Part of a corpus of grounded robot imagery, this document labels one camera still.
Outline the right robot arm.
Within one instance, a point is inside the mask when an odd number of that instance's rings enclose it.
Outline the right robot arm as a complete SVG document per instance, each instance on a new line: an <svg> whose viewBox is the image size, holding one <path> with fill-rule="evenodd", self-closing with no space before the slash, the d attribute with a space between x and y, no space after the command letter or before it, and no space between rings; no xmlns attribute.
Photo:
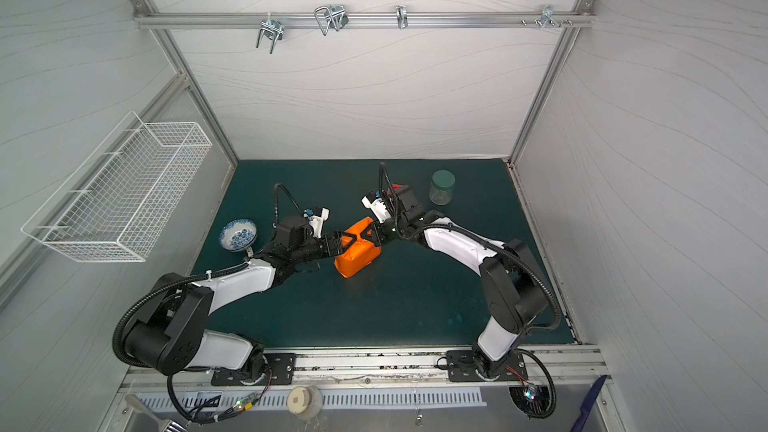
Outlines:
<svg viewBox="0 0 768 432"><path fill-rule="evenodd" d="M361 202L375 217L374 237L380 243L397 239L416 243L479 277L489 320L473 345L478 373L495 376L530 332L560 326L563 312L558 299L522 241L492 240L439 211L427 211L409 186L382 186Z"/></svg>

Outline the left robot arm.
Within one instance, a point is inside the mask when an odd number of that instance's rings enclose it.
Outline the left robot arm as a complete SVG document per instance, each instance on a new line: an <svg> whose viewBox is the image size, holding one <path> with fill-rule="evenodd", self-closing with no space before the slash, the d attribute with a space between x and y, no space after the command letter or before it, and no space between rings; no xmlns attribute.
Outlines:
<svg viewBox="0 0 768 432"><path fill-rule="evenodd" d="M298 266L345 253L350 232L318 235L307 217L289 216L269 242L241 264L182 277L168 273L119 319L112 335L121 362L165 376L186 369L226 369L260 374L252 339L210 330L210 315L246 296L281 285Z"/></svg>

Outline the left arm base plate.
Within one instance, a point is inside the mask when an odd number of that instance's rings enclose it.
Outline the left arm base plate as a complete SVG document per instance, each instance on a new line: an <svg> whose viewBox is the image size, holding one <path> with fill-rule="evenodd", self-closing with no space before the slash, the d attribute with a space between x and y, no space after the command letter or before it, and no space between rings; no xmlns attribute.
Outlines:
<svg viewBox="0 0 768 432"><path fill-rule="evenodd" d="M295 353L257 352L238 370L216 369L211 384L213 386L263 386L290 385L296 366Z"/></svg>

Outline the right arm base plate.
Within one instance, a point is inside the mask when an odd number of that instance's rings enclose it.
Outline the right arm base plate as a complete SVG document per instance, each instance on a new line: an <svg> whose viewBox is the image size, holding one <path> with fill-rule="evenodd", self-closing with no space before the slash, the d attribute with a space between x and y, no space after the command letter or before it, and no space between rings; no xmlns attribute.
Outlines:
<svg viewBox="0 0 768 432"><path fill-rule="evenodd" d="M521 354L507 353L500 360L487 358L480 350L449 350L436 366L447 372L452 383L526 382L528 374Z"/></svg>

